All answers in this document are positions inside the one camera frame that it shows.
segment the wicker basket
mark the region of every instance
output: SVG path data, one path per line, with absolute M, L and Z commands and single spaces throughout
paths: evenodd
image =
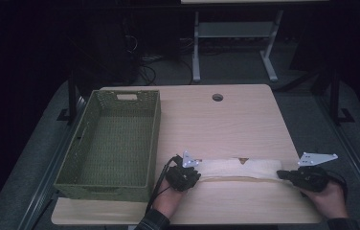
M 159 91 L 93 91 L 55 187 L 75 199 L 147 202 L 160 109 Z

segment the black cable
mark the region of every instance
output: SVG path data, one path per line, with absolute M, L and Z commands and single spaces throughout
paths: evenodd
M 273 92 L 287 92 L 287 91 L 295 88 L 296 86 L 300 85 L 301 83 L 319 75 L 320 73 L 322 73 L 325 70 L 326 70 L 326 67 L 324 65 L 320 66 L 320 67 L 316 68 L 315 70 L 302 75 L 301 77 L 291 81 L 290 83 L 288 83 L 280 88 L 272 89 L 272 91 Z
M 187 38 L 188 43 L 186 45 L 180 46 L 180 55 L 188 55 L 191 54 L 194 49 L 193 38 Z
M 151 84 L 151 80 L 147 77 L 147 74 L 144 72 L 139 72 L 141 78 L 146 82 L 146 86 Z
M 171 157 L 170 160 L 168 161 L 168 163 L 165 165 L 165 167 L 163 167 L 162 172 L 159 175 L 159 179 L 157 180 L 156 186 L 155 186 L 155 188 L 154 188 L 154 190 L 152 192 L 152 195 L 150 196 L 150 200 L 149 200 L 149 203 L 147 204 L 145 214 L 147 212 L 149 212 L 149 210 L 150 210 L 150 208 L 151 208 L 151 206 L 153 204 L 153 201 L 159 195 L 158 194 L 159 188 L 162 185 L 162 181 L 165 178 L 165 174 L 168 171 L 168 168 L 169 168 L 169 165 L 170 165 L 171 161 L 173 161 L 173 160 L 174 160 L 174 157 Z
M 337 173 L 337 172 L 335 172 L 335 171 L 326 171 L 327 173 L 332 173 L 332 174 L 334 174 L 334 175 L 337 175 L 339 178 L 341 178 L 341 180 L 342 180 L 342 182 L 344 183 L 344 184 L 348 184 L 347 183 L 347 181 L 346 181 L 346 179 L 342 176 L 342 175 L 340 175 L 339 173 Z
M 211 41 L 209 43 L 211 43 L 211 46 L 205 46 L 202 44 L 202 42 L 198 42 L 198 45 L 201 46 L 201 48 L 200 48 L 201 51 L 199 53 L 201 56 L 218 56 L 218 55 L 222 55 L 226 52 L 231 51 L 231 49 L 228 51 L 225 51 L 224 46 L 218 42 L 218 38 L 216 38 L 214 40 L 211 39 Z
M 161 61 L 161 60 L 165 59 L 164 56 L 159 56 L 159 57 L 155 57 L 155 58 L 150 57 L 150 58 L 151 59 L 144 59 L 144 65 L 151 64 L 151 63 L 154 63 L 154 62 Z
M 191 73 L 191 79 L 190 79 L 189 85 L 191 85 L 191 84 L 192 84 L 192 81 L 194 80 L 193 75 L 192 75 L 192 69 L 191 69 L 191 67 L 190 67 L 184 60 L 179 59 L 179 61 L 182 62 L 183 64 L 185 64 L 185 65 L 187 66 L 187 68 L 189 68 L 190 73 Z

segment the sleeve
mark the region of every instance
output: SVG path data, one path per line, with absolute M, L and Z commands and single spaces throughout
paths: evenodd
M 151 209 L 139 222 L 135 230 L 163 230 L 170 224 L 168 218 L 159 211 Z
M 360 230 L 357 221 L 352 218 L 331 218 L 327 224 L 330 230 Z

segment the white tag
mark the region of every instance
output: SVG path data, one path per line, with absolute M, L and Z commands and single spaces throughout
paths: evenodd
M 338 159 L 337 154 L 320 154 L 305 152 L 298 162 L 299 166 L 316 166 L 327 161 Z
M 188 151 L 183 152 L 183 168 L 197 167 L 199 161 L 191 158 Z

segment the wooden table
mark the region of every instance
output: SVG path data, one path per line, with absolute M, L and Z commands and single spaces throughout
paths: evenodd
M 325 2 L 329 0 L 181 0 L 182 4 L 197 3 L 294 3 L 294 2 Z
M 190 85 L 106 88 L 158 89 L 162 118 L 156 177 L 175 154 L 195 158 L 249 157 L 299 160 L 272 91 L 267 85 Z M 213 100 L 221 94 L 222 102 Z M 55 224 L 137 224 L 145 203 L 60 198 Z M 315 223 L 321 217 L 289 183 L 263 180 L 198 182 L 172 224 Z

